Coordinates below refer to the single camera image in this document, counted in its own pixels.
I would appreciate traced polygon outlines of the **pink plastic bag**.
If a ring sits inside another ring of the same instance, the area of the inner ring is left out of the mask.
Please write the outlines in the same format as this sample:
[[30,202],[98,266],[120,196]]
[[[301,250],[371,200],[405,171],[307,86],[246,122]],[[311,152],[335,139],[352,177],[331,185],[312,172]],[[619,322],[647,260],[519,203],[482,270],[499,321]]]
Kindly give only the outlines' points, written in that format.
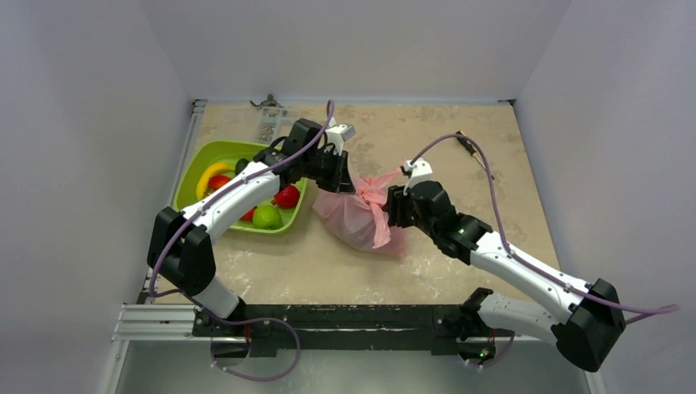
[[313,210],[327,230],[348,246],[403,258],[407,251],[405,232],[389,226],[388,214],[382,210],[387,202],[387,186],[400,174],[396,167],[380,176],[353,176],[354,194],[321,190]]

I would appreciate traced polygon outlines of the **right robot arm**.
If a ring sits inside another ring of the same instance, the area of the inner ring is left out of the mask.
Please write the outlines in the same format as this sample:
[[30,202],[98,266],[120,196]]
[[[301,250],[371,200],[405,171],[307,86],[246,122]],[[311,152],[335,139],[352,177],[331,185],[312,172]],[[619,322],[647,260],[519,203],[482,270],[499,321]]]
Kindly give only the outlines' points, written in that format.
[[506,246],[490,225],[457,212],[442,185],[391,186],[384,207],[392,226],[416,227],[446,256],[499,277],[529,297],[513,300],[476,289],[460,307],[461,339],[492,330],[535,337],[556,347],[574,366],[596,372],[624,332],[616,288],[561,273]]

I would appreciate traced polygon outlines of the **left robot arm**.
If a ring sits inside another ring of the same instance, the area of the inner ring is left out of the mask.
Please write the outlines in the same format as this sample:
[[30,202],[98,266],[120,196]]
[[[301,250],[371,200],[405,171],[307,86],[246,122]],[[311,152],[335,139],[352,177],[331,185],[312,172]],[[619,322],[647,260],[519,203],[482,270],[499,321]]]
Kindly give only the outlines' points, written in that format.
[[217,277],[213,245],[253,207],[303,178],[325,191],[354,193],[343,149],[354,135],[352,125],[334,119],[319,125],[301,118],[220,190],[181,211],[162,209],[147,256],[153,275],[212,313],[213,326],[223,335],[236,335],[245,324],[238,309],[244,302]]

